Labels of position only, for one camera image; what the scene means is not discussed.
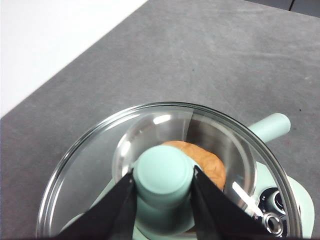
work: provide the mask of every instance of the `mint green handle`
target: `mint green handle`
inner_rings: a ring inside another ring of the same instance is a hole
[[[133,164],[135,224],[147,237],[172,236],[194,226],[190,185],[197,163],[173,146],[158,145]]]
[[[291,123],[286,115],[274,113],[257,121],[248,128],[263,142],[267,143],[287,134],[290,131],[290,127]]]

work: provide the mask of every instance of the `white wall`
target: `white wall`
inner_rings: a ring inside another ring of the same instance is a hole
[[[147,0],[2,0],[1,117]]]

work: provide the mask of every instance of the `clear glass lid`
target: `clear glass lid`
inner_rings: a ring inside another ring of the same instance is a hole
[[[125,109],[75,142],[46,187],[37,235],[58,234],[72,218],[92,206],[109,182],[117,183],[130,171],[144,151],[164,143],[174,147],[188,144],[217,156],[224,166],[223,193],[231,201],[276,236],[301,236],[292,189],[266,145],[231,117],[183,102]]]

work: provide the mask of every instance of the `pot handle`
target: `pot handle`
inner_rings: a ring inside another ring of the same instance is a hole
[[[282,113],[273,113],[264,119],[257,121],[248,128],[263,142],[267,143],[290,131],[289,118]]]

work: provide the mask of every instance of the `gray felt mat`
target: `gray felt mat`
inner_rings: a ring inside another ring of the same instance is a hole
[[[34,236],[48,179],[88,128],[157,101],[246,125],[288,115],[291,132],[268,145],[311,194],[320,237],[319,29],[320,18],[242,0],[148,1],[1,119],[2,237]]]

